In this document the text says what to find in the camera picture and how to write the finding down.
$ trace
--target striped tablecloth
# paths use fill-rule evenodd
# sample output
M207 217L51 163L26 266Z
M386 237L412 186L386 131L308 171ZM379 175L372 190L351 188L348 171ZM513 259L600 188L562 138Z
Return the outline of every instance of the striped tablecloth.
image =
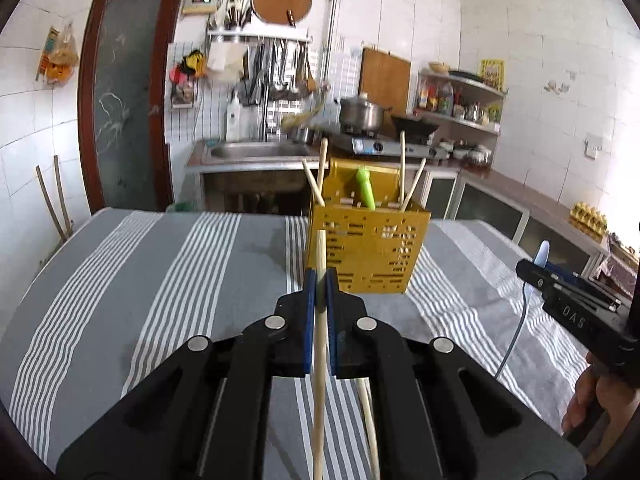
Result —
M237 335L302 288L306 219L104 210L34 281L0 341L0 399L55 469L71 441L186 339ZM405 294L365 294L370 316L428 342L446 335L498 367L521 309L523 251L482 222L433 221ZM585 367L530 314L502 382L558 429ZM370 477L353 381L329 380L325 478ZM308 478L309 378L273 381L264 477Z

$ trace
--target yellow box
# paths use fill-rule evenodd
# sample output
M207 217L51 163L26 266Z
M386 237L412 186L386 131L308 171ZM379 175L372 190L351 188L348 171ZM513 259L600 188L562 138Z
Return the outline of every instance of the yellow box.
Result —
M362 206L356 172L370 172L376 210ZM332 158L322 186L325 207L313 205L306 237L306 265L316 266L316 232L326 231L326 264L336 267L343 292L404 292L427 232L431 213L411 200L399 211L398 168Z

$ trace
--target wooden door frame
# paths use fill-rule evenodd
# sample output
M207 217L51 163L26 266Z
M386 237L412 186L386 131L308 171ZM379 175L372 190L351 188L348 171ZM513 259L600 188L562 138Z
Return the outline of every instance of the wooden door frame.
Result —
M94 133L94 80L100 25L109 0L94 0L89 12L78 73L78 141L84 188L91 213L104 208L102 184L98 172ZM164 75L166 47L174 39L175 23L181 0L161 0L158 10L154 50L150 62L148 132L150 158L154 172L156 207L164 211L173 202L171 163L164 142Z

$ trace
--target human hand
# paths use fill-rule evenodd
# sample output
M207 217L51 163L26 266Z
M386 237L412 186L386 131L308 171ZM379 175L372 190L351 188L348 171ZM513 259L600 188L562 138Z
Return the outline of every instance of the human hand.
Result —
M586 359L589 364L595 361L590 352ZM580 426L586 418L589 405L596 397L609 414L610 423L600 444L586 459L589 466L595 466L614 446L640 404L640 390L631 388L611 374L596 379L591 368L587 368L575 383L574 396L562 418L562 430L566 432Z

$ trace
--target cable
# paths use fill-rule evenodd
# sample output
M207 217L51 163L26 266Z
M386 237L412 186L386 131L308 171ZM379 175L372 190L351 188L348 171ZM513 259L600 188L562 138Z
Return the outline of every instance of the cable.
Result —
M509 348L507 349L507 353L504 355L504 358L502 359L502 362L500 363L500 366L498 367L498 371L494 375L494 378L496 380L500 377L500 374L502 373L502 370L507 365L507 361L509 360L509 356L511 355L511 352L513 351L513 348L516 346L516 343L518 342L518 338L520 336L520 332L522 331L522 327L524 326L524 322L527 319L527 297L526 297L526 295L524 293L524 289L525 289L526 286L527 286L526 283L522 284L522 316L520 317L520 322L518 323L518 327L516 329L516 333L513 335L513 339L511 340L511 344L509 345Z

